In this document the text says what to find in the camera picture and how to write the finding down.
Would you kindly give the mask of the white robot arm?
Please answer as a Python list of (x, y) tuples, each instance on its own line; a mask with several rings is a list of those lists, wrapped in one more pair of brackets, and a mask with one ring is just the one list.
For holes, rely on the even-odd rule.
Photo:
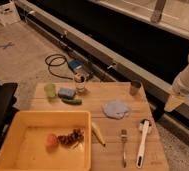
[(171, 112), (189, 97), (189, 54), (188, 65), (175, 77), (171, 93), (165, 103), (164, 110)]

